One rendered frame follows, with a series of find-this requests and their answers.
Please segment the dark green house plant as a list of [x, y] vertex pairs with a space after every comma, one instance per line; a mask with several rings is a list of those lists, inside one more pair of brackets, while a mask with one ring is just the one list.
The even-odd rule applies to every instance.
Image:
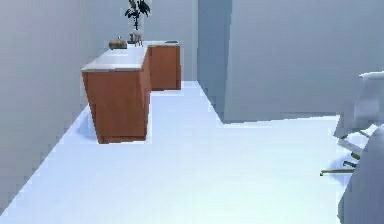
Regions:
[[128, 2], [130, 7], [125, 11], [124, 16], [128, 19], [134, 20], [134, 30], [140, 30], [140, 15], [143, 14], [149, 16], [149, 13], [151, 12], [150, 6], [145, 2], [145, 0], [128, 0]]

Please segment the white rack with green bars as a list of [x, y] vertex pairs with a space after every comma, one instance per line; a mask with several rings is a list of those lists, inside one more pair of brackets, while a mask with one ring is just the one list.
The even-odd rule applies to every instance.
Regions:
[[[365, 144], [368, 143], [368, 140], [373, 135], [374, 131], [378, 128], [377, 125], [373, 124], [370, 127], [368, 127], [365, 130], [359, 130], [357, 131], [356, 135], [363, 136], [366, 141]], [[351, 138], [349, 136], [342, 137], [338, 140], [337, 144], [344, 149], [350, 151], [350, 156], [355, 159], [355, 162], [350, 161], [344, 161], [342, 163], [343, 166], [349, 166], [349, 169], [331, 169], [331, 170], [321, 170], [320, 176], [324, 176], [325, 174], [332, 174], [332, 173], [353, 173], [355, 168], [357, 167], [357, 162], [360, 160], [361, 153], [363, 152], [363, 147], [359, 146], [358, 144], [355, 144], [351, 142]]]

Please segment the brown loaf shaped object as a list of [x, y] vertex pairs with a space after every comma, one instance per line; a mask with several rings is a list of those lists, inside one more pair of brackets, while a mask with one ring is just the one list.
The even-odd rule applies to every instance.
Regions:
[[109, 48], [111, 50], [126, 49], [127, 48], [127, 41], [124, 40], [121, 36], [118, 36], [115, 40], [109, 41]]

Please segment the brown cabinet with white top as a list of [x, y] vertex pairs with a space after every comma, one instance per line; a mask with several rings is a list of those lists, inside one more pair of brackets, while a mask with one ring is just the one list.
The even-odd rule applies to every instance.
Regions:
[[100, 144], [144, 141], [153, 91], [181, 88], [181, 47], [165, 41], [107, 50], [81, 69]]

